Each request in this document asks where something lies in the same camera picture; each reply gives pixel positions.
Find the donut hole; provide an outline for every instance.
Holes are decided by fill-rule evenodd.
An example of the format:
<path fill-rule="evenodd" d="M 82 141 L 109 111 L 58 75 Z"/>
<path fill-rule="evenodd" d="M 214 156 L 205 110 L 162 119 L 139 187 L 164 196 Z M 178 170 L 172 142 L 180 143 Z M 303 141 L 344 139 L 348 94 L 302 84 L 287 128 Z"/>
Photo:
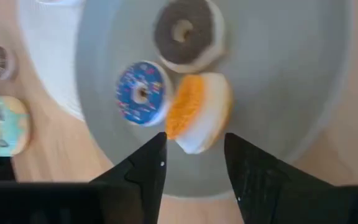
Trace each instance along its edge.
<path fill-rule="evenodd" d="M 193 30 L 193 25 L 188 20 L 179 20 L 172 27 L 172 38 L 180 43 L 184 43 Z"/>
<path fill-rule="evenodd" d="M 144 83 L 137 83 L 133 88 L 132 99 L 138 104 L 146 103 L 148 95 L 147 86 Z"/>

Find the gray plate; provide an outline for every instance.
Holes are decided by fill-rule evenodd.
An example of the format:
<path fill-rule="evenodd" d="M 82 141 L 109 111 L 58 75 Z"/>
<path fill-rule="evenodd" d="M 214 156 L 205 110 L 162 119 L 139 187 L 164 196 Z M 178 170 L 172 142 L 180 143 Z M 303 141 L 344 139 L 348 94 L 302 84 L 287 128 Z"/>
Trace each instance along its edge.
<path fill-rule="evenodd" d="M 119 163 L 164 125 L 140 128 L 116 108 L 115 81 L 126 66 L 158 60 L 153 24 L 168 0 L 89 0 L 78 38 L 76 77 L 85 119 L 100 148 Z M 307 149 L 345 79 L 350 1 L 215 0 L 226 20 L 227 54 L 208 71 L 226 75 L 234 132 L 284 161 Z M 176 83 L 181 75 L 168 71 Z M 186 155 L 168 143 L 164 193 L 214 197 L 231 189 L 223 138 Z"/>

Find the orange frosting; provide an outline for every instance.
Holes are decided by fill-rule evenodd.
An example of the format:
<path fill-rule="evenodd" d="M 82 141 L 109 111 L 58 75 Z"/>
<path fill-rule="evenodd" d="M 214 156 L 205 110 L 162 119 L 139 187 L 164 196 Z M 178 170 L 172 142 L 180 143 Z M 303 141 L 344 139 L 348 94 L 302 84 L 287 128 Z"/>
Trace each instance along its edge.
<path fill-rule="evenodd" d="M 186 75 L 180 83 L 175 99 L 167 114 L 168 139 L 184 133 L 196 119 L 204 102 L 205 83 L 202 76 Z"/>

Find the table surface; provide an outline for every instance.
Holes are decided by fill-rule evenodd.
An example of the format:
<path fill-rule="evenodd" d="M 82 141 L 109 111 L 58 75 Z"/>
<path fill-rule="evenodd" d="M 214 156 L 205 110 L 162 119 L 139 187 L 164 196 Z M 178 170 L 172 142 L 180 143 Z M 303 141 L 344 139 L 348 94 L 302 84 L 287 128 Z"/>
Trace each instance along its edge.
<path fill-rule="evenodd" d="M 295 162 L 298 168 L 335 185 L 358 184 L 358 0 L 349 78 L 328 127 Z M 0 81 L 0 95 L 22 100 L 32 115 L 32 140 L 13 158 L 21 182 L 89 181 L 112 167 L 86 124 L 65 113 L 42 88 L 21 41 L 16 1 L 0 0 L 0 45 L 16 52 L 18 76 Z M 159 223 L 242 223 L 234 198 L 180 200 L 163 197 Z"/>

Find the blue frosting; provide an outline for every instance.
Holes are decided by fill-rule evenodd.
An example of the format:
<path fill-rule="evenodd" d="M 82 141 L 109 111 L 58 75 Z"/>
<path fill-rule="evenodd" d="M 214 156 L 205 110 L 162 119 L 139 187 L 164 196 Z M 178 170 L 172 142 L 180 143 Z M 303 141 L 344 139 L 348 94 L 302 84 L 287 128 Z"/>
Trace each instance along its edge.
<path fill-rule="evenodd" d="M 142 87 L 144 101 L 136 100 Z M 163 106 L 165 84 L 158 68 L 148 62 L 137 62 L 122 73 L 117 83 L 117 103 L 125 119 L 136 124 L 151 122 Z"/>
<path fill-rule="evenodd" d="M 28 119 L 27 114 L 15 113 L 7 107 L 3 98 L 0 98 L 0 156 L 12 156 L 19 138 L 25 134 L 20 127 L 21 119 Z"/>

